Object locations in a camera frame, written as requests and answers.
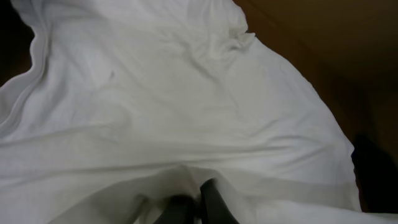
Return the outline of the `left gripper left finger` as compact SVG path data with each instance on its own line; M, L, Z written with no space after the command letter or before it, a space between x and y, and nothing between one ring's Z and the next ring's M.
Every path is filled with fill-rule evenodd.
M197 214L195 200L187 195L175 195L154 224L194 224Z

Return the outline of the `white t-shirt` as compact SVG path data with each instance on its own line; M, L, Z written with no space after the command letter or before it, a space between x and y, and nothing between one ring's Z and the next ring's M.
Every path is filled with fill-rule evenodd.
M215 179L240 223L363 213L354 148L232 1L13 1L31 68L1 87L2 223L149 223Z

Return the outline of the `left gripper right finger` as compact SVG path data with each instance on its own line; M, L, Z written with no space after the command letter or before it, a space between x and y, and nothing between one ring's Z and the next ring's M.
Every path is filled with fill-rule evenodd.
M202 224L238 224L217 189L215 179L200 187L200 218Z

